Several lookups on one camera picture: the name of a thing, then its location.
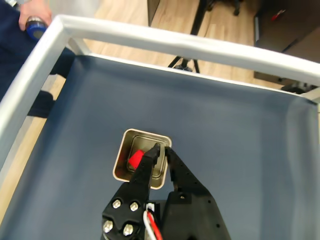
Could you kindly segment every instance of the red block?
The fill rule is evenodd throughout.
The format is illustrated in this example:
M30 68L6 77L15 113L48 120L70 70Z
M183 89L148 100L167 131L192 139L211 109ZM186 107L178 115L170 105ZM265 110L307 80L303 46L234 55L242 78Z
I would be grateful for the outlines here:
M144 156L144 151L142 150L138 150L136 151L132 157L130 157L128 163L134 168L134 169L137 169L137 167L139 166L139 163L142 159L142 157Z

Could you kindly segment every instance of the white wire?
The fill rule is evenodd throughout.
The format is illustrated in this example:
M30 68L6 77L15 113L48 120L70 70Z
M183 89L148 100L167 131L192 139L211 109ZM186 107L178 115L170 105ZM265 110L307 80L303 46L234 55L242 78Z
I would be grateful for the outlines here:
M145 211L143 212L143 222L144 222L144 225L145 225L145 229L146 229L146 231L148 232L151 240L157 240L157 238L156 238L156 236L155 236L155 234L154 234L154 231L152 230L152 228L151 228L151 226L150 226L150 223L149 223L149 221L148 221L147 213L148 213L147 210L145 210Z

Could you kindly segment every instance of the aluminum rail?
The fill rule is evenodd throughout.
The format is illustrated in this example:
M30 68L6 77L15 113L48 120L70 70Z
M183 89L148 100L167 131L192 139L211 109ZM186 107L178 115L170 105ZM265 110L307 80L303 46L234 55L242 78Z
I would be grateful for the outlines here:
M64 47L69 43L78 55L90 53L81 40L84 38L252 69L320 86L320 65L312 61L252 46L151 27L58 15L0 102L0 168Z

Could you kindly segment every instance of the silver screw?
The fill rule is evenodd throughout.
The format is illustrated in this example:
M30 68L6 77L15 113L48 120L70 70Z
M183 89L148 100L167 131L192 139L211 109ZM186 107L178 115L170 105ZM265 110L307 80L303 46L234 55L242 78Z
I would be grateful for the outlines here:
M135 201L130 205L130 209L132 212L136 211L138 208L139 208L139 205Z
M123 235L129 236L133 232L134 232L134 226L132 226L131 224L127 224L127 225L124 226Z
M103 231L107 234L108 232L111 231L111 229L114 227L114 223L112 221L105 221L103 224Z
M121 206L121 202L120 202L120 200L115 200L113 203L112 203L112 206L113 206L113 208L114 209L117 209L118 207L120 207Z

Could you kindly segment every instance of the red object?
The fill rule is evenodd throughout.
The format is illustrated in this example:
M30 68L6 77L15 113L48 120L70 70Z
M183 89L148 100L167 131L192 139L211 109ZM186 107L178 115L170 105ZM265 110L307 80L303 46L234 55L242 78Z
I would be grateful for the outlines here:
M157 224L155 223L155 220L154 220L152 214L149 211L147 213L147 216L148 216L148 219L150 221L150 225L151 225L151 227L153 229L153 232L154 232L154 235L155 235L156 239L157 240L163 240L161 232L160 232Z
M134 168L137 169L137 167L139 166L139 163L142 159L142 157L144 156L145 152L142 150L138 150L136 151L132 157L130 157L128 163Z
M285 11L285 9L278 11L276 15L272 16L271 21L277 20L277 18L280 17Z

